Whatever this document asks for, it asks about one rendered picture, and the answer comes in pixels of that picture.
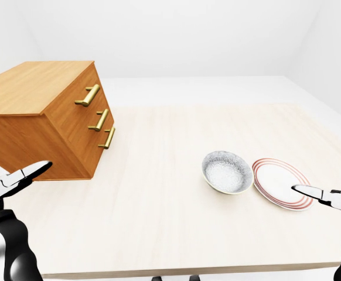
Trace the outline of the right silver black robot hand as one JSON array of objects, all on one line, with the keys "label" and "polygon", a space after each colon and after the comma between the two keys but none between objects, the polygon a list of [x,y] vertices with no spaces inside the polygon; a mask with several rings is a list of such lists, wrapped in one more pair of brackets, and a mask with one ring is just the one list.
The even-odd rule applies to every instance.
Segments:
[{"label": "right silver black robot hand", "polygon": [[341,190],[325,191],[317,187],[297,184],[291,189],[314,199],[321,204],[330,206],[337,210],[341,210]]}]

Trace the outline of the middle wooden cabinet drawer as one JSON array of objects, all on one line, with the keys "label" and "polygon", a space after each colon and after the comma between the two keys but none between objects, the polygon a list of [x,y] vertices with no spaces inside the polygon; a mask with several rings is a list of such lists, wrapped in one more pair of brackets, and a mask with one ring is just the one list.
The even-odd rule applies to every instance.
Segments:
[{"label": "middle wooden cabinet drawer", "polygon": [[107,137],[104,130],[113,124],[104,91],[98,84],[77,87],[77,93],[68,95],[63,104],[66,107],[58,119],[61,133],[85,166],[97,163]]}]

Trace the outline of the patterned grey bowl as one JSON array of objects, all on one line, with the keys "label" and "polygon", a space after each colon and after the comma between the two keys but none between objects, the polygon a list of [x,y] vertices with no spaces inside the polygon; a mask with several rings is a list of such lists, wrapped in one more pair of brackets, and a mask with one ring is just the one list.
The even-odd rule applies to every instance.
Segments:
[{"label": "patterned grey bowl", "polygon": [[211,188],[228,195],[243,193],[254,182],[253,170],[248,163],[238,155],[222,150],[204,157],[202,173]]}]

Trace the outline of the white plate with red rings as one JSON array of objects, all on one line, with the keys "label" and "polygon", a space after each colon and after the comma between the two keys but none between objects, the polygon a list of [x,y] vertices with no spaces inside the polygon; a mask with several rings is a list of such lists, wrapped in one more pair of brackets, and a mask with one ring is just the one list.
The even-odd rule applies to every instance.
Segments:
[{"label": "white plate with red rings", "polygon": [[306,211],[314,200],[292,186],[310,185],[307,177],[293,165],[274,158],[262,158],[252,165],[254,186],[267,200],[291,211]]}]

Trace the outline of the small wooden cabinet drawer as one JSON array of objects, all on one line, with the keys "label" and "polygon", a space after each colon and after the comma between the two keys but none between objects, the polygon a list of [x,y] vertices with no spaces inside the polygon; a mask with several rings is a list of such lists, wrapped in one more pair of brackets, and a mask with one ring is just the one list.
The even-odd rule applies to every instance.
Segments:
[{"label": "small wooden cabinet drawer", "polygon": [[[97,132],[93,129],[88,129],[89,125],[96,125],[100,116],[96,114],[97,111],[109,109],[109,114],[104,122],[101,131]],[[75,138],[75,145],[79,160],[86,169],[86,177],[92,178],[100,160],[104,148],[99,148],[99,144],[103,144],[108,136],[105,129],[110,129],[114,123],[110,106],[107,102],[94,105],[92,108],[82,108],[83,116],[78,125],[78,134]]]}]

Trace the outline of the large wooden cabinet drawer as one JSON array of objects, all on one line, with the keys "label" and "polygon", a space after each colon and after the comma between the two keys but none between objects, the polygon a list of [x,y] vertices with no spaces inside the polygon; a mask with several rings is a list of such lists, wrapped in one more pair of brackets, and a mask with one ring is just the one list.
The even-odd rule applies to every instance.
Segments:
[{"label": "large wooden cabinet drawer", "polygon": [[67,61],[56,74],[55,97],[43,113],[74,145],[97,138],[110,122],[110,109],[94,62]]}]

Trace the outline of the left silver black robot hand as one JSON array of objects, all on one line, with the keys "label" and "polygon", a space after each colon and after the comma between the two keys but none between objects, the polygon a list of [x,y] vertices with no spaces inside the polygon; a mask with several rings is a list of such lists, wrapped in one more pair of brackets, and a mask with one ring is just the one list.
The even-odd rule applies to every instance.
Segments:
[{"label": "left silver black robot hand", "polygon": [[0,176],[0,199],[10,197],[32,184],[34,178],[52,166],[48,160],[39,161],[19,169],[11,174]]}]

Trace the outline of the wooden cabinet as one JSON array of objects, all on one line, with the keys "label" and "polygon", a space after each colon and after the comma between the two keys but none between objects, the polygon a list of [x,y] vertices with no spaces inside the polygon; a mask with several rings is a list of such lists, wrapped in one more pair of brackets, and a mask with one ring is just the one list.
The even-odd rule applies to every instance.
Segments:
[{"label": "wooden cabinet", "polygon": [[41,180],[82,180],[86,169],[43,110],[55,97],[57,71],[67,61],[27,61],[0,74],[0,166],[14,172],[48,160]]}]

